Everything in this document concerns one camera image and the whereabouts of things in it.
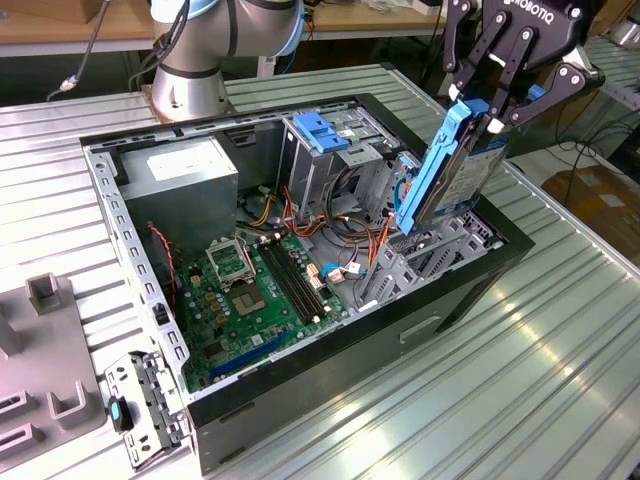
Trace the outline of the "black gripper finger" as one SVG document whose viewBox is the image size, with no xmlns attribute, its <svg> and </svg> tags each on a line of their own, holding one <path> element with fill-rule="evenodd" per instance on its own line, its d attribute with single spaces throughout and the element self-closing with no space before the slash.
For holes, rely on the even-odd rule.
<svg viewBox="0 0 640 480">
<path fill-rule="evenodd" d="M 462 37 L 475 32 L 481 14 L 481 31 L 475 43 L 465 48 Z M 448 1 L 444 33 L 443 70 L 452 75 L 448 89 L 457 100 L 470 82 L 478 65 L 498 43 L 506 29 L 506 11 L 502 1 Z"/>
<path fill-rule="evenodd" d="M 505 127 L 527 123 L 551 108 L 602 85 L 604 75 L 593 66 L 578 45 L 559 61 L 535 71 L 523 72 L 533 30 L 522 31 L 503 67 L 498 89 L 492 100 L 487 131 L 499 133 Z"/>
</svg>

